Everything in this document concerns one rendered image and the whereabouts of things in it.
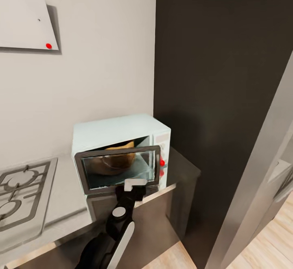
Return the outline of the microwave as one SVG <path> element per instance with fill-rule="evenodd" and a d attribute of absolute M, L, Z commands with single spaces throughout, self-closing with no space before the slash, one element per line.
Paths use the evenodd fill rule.
<path fill-rule="evenodd" d="M 115 191 L 125 179 L 159 184 L 168 163 L 171 128 L 147 113 L 74 124 L 72 158 L 85 195 Z M 99 150 L 134 139 L 134 147 Z"/>

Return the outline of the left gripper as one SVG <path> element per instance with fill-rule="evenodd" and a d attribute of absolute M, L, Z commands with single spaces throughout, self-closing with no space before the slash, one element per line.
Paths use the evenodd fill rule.
<path fill-rule="evenodd" d="M 120 201 L 122 198 L 129 198 L 133 201 L 135 205 L 136 201 L 142 201 L 143 195 L 146 195 L 146 186 L 133 186 L 131 191 L 124 191 L 123 182 L 116 188 L 117 201 Z"/>

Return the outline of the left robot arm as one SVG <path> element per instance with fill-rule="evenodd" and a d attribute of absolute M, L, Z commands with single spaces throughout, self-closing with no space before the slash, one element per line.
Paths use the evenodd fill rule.
<path fill-rule="evenodd" d="M 74 269 L 116 269 L 134 232 L 133 207 L 146 195 L 146 183 L 146 179 L 125 179 L 125 186 L 122 182 L 116 188 L 119 202 L 107 220 L 107 233 L 101 231 L 88 242 Z"/>

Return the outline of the popcorn bag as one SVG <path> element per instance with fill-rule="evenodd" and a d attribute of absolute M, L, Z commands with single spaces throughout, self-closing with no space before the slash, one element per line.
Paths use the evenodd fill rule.
<path fill-rule="evenodd" d="M 112 147 L 112 146 L 105 146 L 105 147 L 100 147 L 99 150 L 110 150 L 110 149 L 118 149 L 118 148 L 132 148 L 134 147 L 134 139 L 124 141 L 120 143 L 120 146 Z"/>

